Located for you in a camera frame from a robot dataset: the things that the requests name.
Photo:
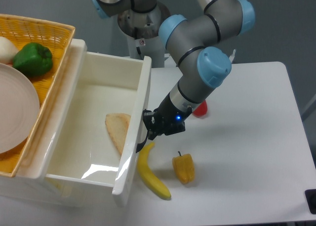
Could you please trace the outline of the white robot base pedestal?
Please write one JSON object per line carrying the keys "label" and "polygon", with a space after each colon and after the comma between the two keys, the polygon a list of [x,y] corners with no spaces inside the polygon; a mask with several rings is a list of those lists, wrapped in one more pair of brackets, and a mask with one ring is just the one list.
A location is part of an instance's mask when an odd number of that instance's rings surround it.
{"label": "white robot base pedestal", "polygon": [[161,24],[170,16],[168,8],[158,2],[148,13],[127,10],[118,15],[118,26],[127,40],[129,56],[152,59],[153,68],[164,67],[165,45],[158,36]]}

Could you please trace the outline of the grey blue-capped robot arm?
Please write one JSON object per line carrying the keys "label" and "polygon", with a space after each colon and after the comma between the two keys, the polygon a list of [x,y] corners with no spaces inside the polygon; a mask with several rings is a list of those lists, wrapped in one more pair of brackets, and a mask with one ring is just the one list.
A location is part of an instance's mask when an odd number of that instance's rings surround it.
{"label": "grey blue-capped robot arm", "polygon": [[229,58],[216,45],[254,26],[247,0],[198,0],[203,14],[189,21],[158,0],[92,0],[100,17],[117,16],[131,58],[150,57],[155,67],[168,52],[182,77],[158,108],[143,112],[147,138],[185,130],[185,120],[229,75]]}

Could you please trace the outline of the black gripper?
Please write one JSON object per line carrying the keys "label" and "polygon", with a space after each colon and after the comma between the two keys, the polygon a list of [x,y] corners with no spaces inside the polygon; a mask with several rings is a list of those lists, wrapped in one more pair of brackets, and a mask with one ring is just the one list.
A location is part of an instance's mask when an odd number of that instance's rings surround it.
{"label": "black gripper", "polygon": [[173,95],[170,92],[157,109],[143,110],[142,119],[148,129],[148,139],[154,140],[160,135],[169,136],[184,132],[185,120],[192,112],[192,103],[180,93]]}

